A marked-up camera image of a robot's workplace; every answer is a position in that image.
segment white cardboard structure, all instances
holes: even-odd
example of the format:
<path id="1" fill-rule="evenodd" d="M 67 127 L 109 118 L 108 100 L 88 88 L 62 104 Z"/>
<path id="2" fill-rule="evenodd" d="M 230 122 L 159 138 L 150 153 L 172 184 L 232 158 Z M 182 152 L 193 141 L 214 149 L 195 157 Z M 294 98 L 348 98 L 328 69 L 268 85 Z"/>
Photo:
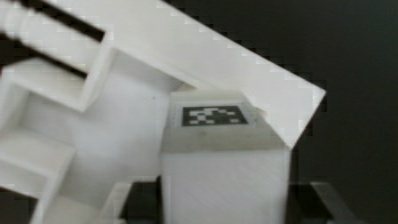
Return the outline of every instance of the white cardboard structure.
<path id="1" fill-rule="evenodd" d="M 26 117 L 37 118 L 37 113 L 46 111 L 46 108 L 54 107 L 56 110 L 53 111 L 56 113 L 51 113 L 51 117 L 42 118 L 42 120 L 62 120 L 62 116 L 78 117 L 78 114 L 81 114 L 81 117 L 85 117 L 90 122 L 90 115 L 99 113 L 95 111 L 101 111 L 101 116 L 111 116 L 111 113 L 117 112 L 118 109 L 115 109 L 115 111 L 106 111 L 101 107 L 99 109 L 97 107 L 92 107 L 92 103 L 95 102 L 97 96 L 102 94 L 106 77 L 111 75 L 109 66 L 113 63 L 115 52 L 118 52 L 122 55 L 127 55 L 125 57 L 131 57 L 131 60 L 140 60 L 141 64 L 150 67 L 150 69 L 141 69 L 136 65 L 136 74 L 131 69 L 127 70 L 129 75 L 136 80 L 145 80 L 145 73 L 154 74 L 156 69 L 157 73 L 172 76 L 197 89 L 239 90 L 252 105 L 264 112 L 264 120 L 275 129 L 275 132 L 289 148 L 293 148 L 296 139 L 300 137 L 324 95 L 324 91 L 305 80 L 301 80 L 266 59 L 262 59 L 230 40 L 227 40 L 227 38 L 221 37 L 221 35 L 161 1 L 46 1 L 104 31 L 104 38 L 99 43 L 97 54 L 94 55 L 90 66 L 83 68 L 79 67 L 79 70 L 86 72 L 85 80 L 38 59 L 31 59 L 10 65 L 3 69 L 0 81 L 0 154 L 3 152 L 3 157 L 0 156 L 0 164 L 3 161 L 3 169 L 6 168 L 8 170 L 14 170 L 14 172 L 8 172 L 8 174 L 14 173 L 15 175 L 5 175 L 5 172 L 0 172 L 0 180 L 5 178 L 5 182 L 19 183 L 15 186 L 15 188 L 21 189 L 19 191 L 35 191 L 31 189 L 28 190 L 28 179 L 19 177 L 26 176 L 28 172 L 37 173 L 42 164 L 35 164 L 33 162 L 15 162 L 14 166 L 6 164 L 10 158 L 8 155 L 17 154 L 17 151 L 12 151 L 12 147 L 8 147 L 8 145 L 19 147 L 19 145 L 24 144 L 24 139 L 31 139 L 31 141 L 38 141 L 44 145 L 42 147 L 37 147 L 37 149 L 40 148 L 46 150 L 47 148 L 49 151 L 54 150 L 56 155 L 53 154 L 53 156 L 58 156 L 60 160 L 63 161 L 60 163 L 62 168 L 58 168 L 60 171 L 54 176 L 49 177 L 44 175 L 33 178 L 35 174 L 31 175 L 33 189 L 38 189 L 42 186 L 42 178 L 54 178 L 51 185 L 53 187 L 47 187 L 46 190 L 40 191 L 40 195 L 49 196 L 46 196 L 46 199 L 42 199 L 42 203 L 47 204 L 42 205 L 42 210 L 38 209 L 38 211 L 46 211 L 44 207 L 47 207 L 49 201 L 53 201 L 51 209 L 47 214 L 44 214 L 46 223 L 70 223 L 70 220 L 67 219 L 72 217 L 76 218 L 74 223 L 79 224 L 95 216 L 102 204 L 97 202 L 92 202 L 90 205 L 81 204 L 63 196 L 56 195 L 56 188 L 63 179 L 72 151 L 83 151 L 81 149 L 86 146 L 81 142 L 69 142 L 67 139 L 62 139 L 62 136 L 56 135 L 60 131 L 56 132 L 47 129 L 47 125 L 37 124 L 31 120 L 26 119 Z M 17 27 L 12 27 L 12 22 L 17 22 L 19 19 L 24 18 L 14 16 L 19 14 L 12 13 L 0 14 L 0 23 L 5 21 L 8 27 L 5 30 L 8 31 Z M 17 18 L 17 20 L 12 20 L 10 23 L 6 20 L 6 15 L 12 15 L 10 17 Z M 33 33 L 33 27 L 38 27 L 40 23 L 33 23 L 33 21 L 28 23 L 28 20 L 24 20 L 22 24 L 24 28 L 21 30 L 24 30 L 24 33 L 21 37 L 24 38 L 22 41 L 28 44 L 31 43 L 28 39 L 30 33 L 35 39 L 40 38 L 40 33 Z M 6 33 L 10 36 L 15 35 L 14 37 L 17 37 L 19 32 L 15 31 L 14 33 Z M 168 98 L 165 97 L 165 93 L 166 89 L 168 91 L 172 90 L 175 82 L 172 84 L 172 81 L 163 78 L 154 78 L 152 81 L 159 82 L 159 84 L 156 84 L 156 88 L 159 88 L 161 91 L 157 91 L 156 88 L 147 87 L 143 89 L 136 88 L 133 93 L 136 96 L 140 96 L 150 89 L 152 93 L 156 92 L 154 95 L 161 99 L 161 101 L 157 101 L 159 104 L 166 105 Z M 49 103 L 38 104 L 40 100 L 37 100 L 35 95 L 53 101 L 58 106 L 51 106 Z M 111 100 L 117 100 L 115 92 L 108 91 L 106 94 L 102 94 L 102 97 L 108 97 L 108 99 L 113 98 Z M 147 119 L 143 114 L 140 116 L 141 117 L 136 117 L 134 119 Z M 152 142 L 159 142 L 161 139 L 161 135 L 157 134 L 157 126 L 163 125 L 163 118 L 165 115 L 159 116 L 159 123 L 150 123 L 152 127 L 147 129 L 156 130 L 156 133 L 152 134 Z M 118 116 L 118 119 L 127 119 L 124 112 L 122 116 Z M 31 136 L 37 137 L 30 137 L 30 131 L 21 126 L 21 120 L 24 120 L 22 122 L 30 124 L 30 129 L 38 130 L 38 133 L 35 133 L 35 130 L 31 132 Z M 109 121 L 109 123 L 111 122 L 113 125 L 125 123 L 124 120 Z M 86 124 L 81 122 L 76 124 L 76 128 L 70 130 L 83 130 L 83 126 Z M 141 130 L 145 130 L 145 127 L 136 126 L 134 133 L 138 133 Z M 97 138 L 90 132 L 86 133 L 86 136 L 90 138 Z M 102 136 L 101 141 L 106 142 L 109 139 L 113 138 Z M 106 144 L 109 148 L 118 147 L 117 142 L 108 141 Z M 156 155 L 156 144 L 150 145 L 150 148 L 152 149 L 149 151 L 152 155 Z M 102 153 L 104 151 L 99 149 L 97 152 L 94 149 L 90 150 L 90 156 L 101 155 Z M 86 155 L 83 155 L 83 153 L 78 153 L 76 160 L 81 161 L 85 156 Z M 28 154 L 22 155 L 22 153 L 10 161 L 22 161 L 24 157 L 28 161 Z M 76 178 L 78 171 L 81 170 L 74 168 L 74 165 L 70 165 L 70 170 L 74 170 L 74 172 L 69 176 L 69 179 L 65 179 L 67 186 L 72 186 L 72 183 L 67 182 L 69 180 L 76 180 L 78 178 L 81 179 L 81 177 Z M 154 168 L 149 168 L 143 166 L 143 164 L 141 167 L 138 167 L 138 165 L 134 166 L 134 170 L 138 170 L 136 174 L 141 176 L 156 175 Z M 117 182 L 111 178 L 104 178 L 104 180 L 102 181 L 106 183 L 102 185 L 106 186 L 113 185 Z M 90 191 L 94 191 L 94 189 L 81 189 L 72 190 L 67 188 L 67 192 L 70 195 L 74 195 L 74 199 L 76 195 L 83 195 L 85 193 L 88 194 Z M 65 208 L 72 208 L 74 211 L 67 210 L 69 213 L 62 212 L 62 209 Z M 76 211 L 79 212 L 78 215 L 67 216 L 67 214 L 72 214 Z"/>
<path id="2" fill-rule="evenodd" d="M 287 177 L 287 146 L 243 95 L 173 93 L 161 143 L 165 223 L 282 223 Z"/>

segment white foam board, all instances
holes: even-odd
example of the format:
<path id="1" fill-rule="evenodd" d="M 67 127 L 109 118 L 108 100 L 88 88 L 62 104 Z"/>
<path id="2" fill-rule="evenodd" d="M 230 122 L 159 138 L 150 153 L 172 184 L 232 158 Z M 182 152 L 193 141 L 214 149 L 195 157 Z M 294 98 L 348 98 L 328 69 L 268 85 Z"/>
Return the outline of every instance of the white foam board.
<path id="1" fill-rule="evenodd" d="M 243 95 L 218 90 L 173 93 L 166 124 L 165 223 L 282 224 L 289 150 Z"/>

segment black background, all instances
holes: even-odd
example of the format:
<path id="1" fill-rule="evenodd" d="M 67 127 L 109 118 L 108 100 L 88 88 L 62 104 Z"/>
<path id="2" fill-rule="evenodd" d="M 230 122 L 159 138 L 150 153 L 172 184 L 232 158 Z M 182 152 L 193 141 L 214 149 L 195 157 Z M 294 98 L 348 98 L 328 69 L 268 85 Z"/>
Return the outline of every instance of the black background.
<path id="1" fill-rule="evenodd" d="M 326 89 L 291 180 L 328 181 L 356 217 L 398 223 L 398 1 L 170 0 Z"/>

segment slanted white surface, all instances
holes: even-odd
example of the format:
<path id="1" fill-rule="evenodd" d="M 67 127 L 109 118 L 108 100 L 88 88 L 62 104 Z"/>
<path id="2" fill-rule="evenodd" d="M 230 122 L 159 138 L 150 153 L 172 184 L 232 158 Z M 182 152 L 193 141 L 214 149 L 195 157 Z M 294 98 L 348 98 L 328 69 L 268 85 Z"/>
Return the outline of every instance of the slanted white surface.
<path id="1" fill-rule="evenodd" d="M 0 186 L 19 194 L 38 198 L 46 186 L 46 177 L 30 170 L 0 162 Z"/>
<path id="2" fill-rule="evenodd" d="M 0 185 L 37 198 L 30 224 L 42 224 L 72 155 L 67 145 L 21 128 L 0 137 Z"/>
<path id="3" fill-rule="evenodd" d="M 0 31 L 22 44 L 56 58 L 81 72 L 88 72 L 99 43 L 19 2 L 0 1 Z"/>
<path id="4" fill-rule="evenodd" d="M 47 178 L 62 172 L 72 154 L 72 148 L 22 129 L 0 137 L 0 160 Z"/>
<path id="5" fill-rule="evenodd" d="M 181 82 L 117 54 L 102 92 L 85 113 L 31 95 L 21 125 L 78 149 L 62 194 L 95 208 L 115 182 L 159 174 L 168 95 Z"/>
<path id="6" fill-rule="evenodd" d="M 191 86 L 241 90 L 293 147 L 324 91 L 159 0 L 46 2 L 111 33 L 113 47 Z"/>
<path id="7" fill-rule="evenodd" d="M 74 74 L 40 59 L 19 62 L 5 72 L 14 84 L 72 107 L 83 90 L 83 79 Z"/>
<path id="8" fill-rule="evenodd" d="M 241 104 L 252 124 L 173 125 L 182 107 L 234 104 Z M 216 90 L 173 93 L 166 123 L 165 223 L 282 224 L 289 150 L 243 96 Z"/>
<path id="9" fill-rule="evenodd" d="M 95 218 L 97 209 L 67 197 L 58 196 L 42 224 L 86 224 Z"/>
<path id="10" fill-rule="evenodd" d="M 108 194 L 108 199 L 102 205 L 101 213 L 97 219 L 92 221 L 92 224 L 117 224 L 122 223 L 118 219 L 122 206 L 125 203 L 127 193 L 133 184 L 117 182 Z"/>

